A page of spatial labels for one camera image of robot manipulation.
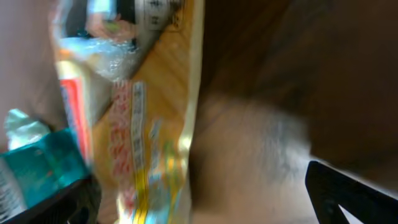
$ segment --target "red label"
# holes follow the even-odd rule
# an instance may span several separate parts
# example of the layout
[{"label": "red label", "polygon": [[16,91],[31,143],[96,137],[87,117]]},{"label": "red label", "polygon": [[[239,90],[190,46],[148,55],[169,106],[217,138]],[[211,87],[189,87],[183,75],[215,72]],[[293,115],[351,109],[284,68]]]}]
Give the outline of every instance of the red label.
[{"label": "red label", "polygon": [[77,144],[84,160],[90,157],[89,127],[86,120],[83,85],[81,78],[60,80],[62,96],[67,112],[69,127],[75,132]]},{"label": "red label", "polygon": [[109,134],[109,154],[113,160],[112,174],[128,178],[132,172],[130,142],[131,88],[128,82],[120,81],[113,85],[113,105],[109,112],[111,132]]}]

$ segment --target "white label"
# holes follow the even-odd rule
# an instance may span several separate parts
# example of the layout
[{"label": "white label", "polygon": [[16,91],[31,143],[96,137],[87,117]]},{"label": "white label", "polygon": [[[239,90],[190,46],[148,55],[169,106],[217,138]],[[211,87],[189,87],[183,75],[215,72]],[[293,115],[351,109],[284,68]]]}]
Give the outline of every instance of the white label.
[{"label": "white label", "polygon": [[144,168],[144,115],[145,115],[145,86],[142,82],[136,82],[132,86],[132,124],[131,124],[131,142],[132,157],[134,160],[134,170]]},{"label": "white label", "polygon": [[14,174],[0,159],[0,223],[25,211],[26,204]]}]

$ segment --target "food package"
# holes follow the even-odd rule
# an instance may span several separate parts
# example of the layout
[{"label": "food package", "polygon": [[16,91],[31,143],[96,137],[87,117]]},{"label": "food package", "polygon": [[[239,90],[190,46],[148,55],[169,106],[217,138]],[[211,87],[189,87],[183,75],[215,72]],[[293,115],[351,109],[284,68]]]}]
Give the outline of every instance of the food package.
[{"label": "food package", "polygon": [[[159,19],[156,27],[148,29],[145,23],[148,21],[147,12],[144,8],[150,1],[58,0],[51,14],[50,30],[53,44],[64,51],[57,52],[56,57],[62,57],[62,52],[68,52],[74,59],[84,62],[95,73],[111,81],[131,77],[159,39],[170,15],[182,4],[173,4],[173,7],[158,10],[157,18],[166,19]],[[116,43],[91,36],[86,30],[86,21],[88,15],[96,12],[104,14],[107,21],[105,26],[112,32],[118,29],[112,20],[117,14],[121,15],[122,20],[135,24],[136,37],[131,41]]]},{"label": "food package", "polygon": [[[143,6],[147,1],[135,3]],[[189,65],[194,56],[198,63],[190,69],[181,66],[174,73],[150,59],[132,78],[120,70],[110,78],[96,66],[112,60],[108,52],[80,57],[60,45],[57,30],[62,25],[56,22],[61,19],[57,13],[54,18],[50,29],[68,123],[103,191],[98,221],[116,221],[108,213],[114,210],[119,223],[189,223],[187,169],[200,84],[201,36],[199,53],[173,52],[176,44],[163,49],[170,56],[167,60],[176,60],[173,65]],[[159,33],[144,29],[137,36],[138,49]],[[148,39],[140,41],[141,34]]]}]

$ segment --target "black object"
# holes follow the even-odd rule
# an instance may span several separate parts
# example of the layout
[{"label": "black object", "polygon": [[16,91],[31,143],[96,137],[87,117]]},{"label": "black object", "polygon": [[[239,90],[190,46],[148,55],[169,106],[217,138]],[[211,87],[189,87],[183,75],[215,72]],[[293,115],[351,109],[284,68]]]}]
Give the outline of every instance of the black object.
[{"label": "black object", "polygon": [[398,201],[319,162],[310,162],[305,185],[320,224],[348,224],[339,205],[364,224],[398,223]]},{"label": "black object", "polygon": [[94,224],[101,190],[94,177],[78,180],[33,208],[6,221],[7,224]]}]

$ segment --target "skin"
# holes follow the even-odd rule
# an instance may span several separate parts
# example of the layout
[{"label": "skin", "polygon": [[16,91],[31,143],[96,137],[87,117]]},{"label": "skin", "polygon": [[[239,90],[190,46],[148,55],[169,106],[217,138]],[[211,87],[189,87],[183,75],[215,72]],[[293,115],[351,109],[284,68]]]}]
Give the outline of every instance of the skin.
[{"label": "skin", "polygon": [[128,21],[120,20],[120,15],[114,21],[119,27],[118,31],[114,33],[105,28],[103,17],[102,13],[94,13],[88,17],[86,29],[91,35],[102,39],[112,39],[115,42],[124,42],[136,36],[136,26]]}]

